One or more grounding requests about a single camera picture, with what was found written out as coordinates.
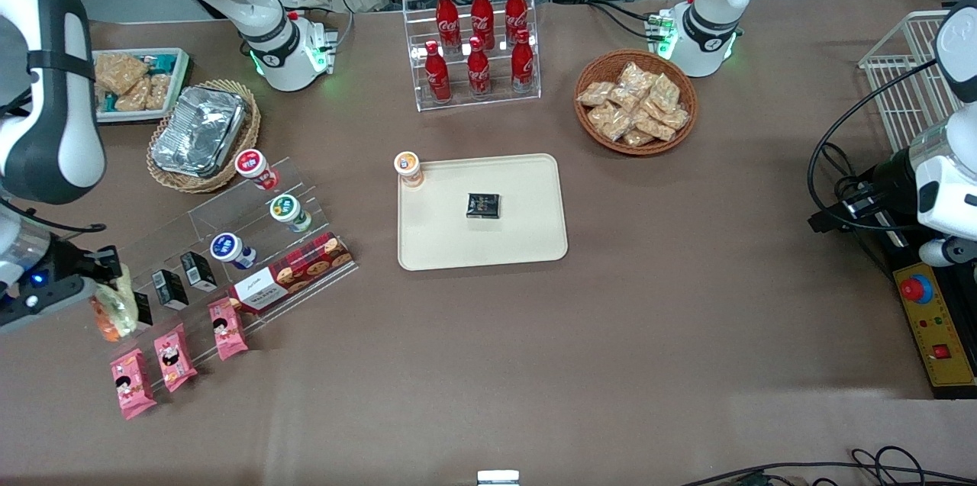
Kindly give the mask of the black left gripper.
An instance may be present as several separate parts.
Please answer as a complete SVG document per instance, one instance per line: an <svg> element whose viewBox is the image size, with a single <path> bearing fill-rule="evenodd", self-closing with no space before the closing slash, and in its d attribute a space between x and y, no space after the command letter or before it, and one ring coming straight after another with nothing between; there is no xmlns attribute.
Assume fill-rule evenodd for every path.
<svg viewBox="0 0 977 486"><path fill-rule="evenodd" d="M880 212L910 215L917 213L917 183L908 150L893 153L889 159L870 167L849 184L851 192L841 202L854 216ZM818 211L808 218L814 233L849 232L848 217L841 212Z"/></svg>

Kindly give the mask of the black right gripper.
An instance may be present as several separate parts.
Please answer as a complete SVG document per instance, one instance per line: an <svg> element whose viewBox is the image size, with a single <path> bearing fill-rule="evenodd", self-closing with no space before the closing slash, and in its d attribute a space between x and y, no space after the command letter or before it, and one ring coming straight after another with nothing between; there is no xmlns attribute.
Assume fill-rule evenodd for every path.
<svg viewBox="0 0 977 486"><path fill-rule="evenodd" d="M66 278L97 278L100 282L113 282L124 275L118 255L118 247L109 245L93 253L93 258L85 250L71 242L51 242L50 281L59 283Z"/></svg>

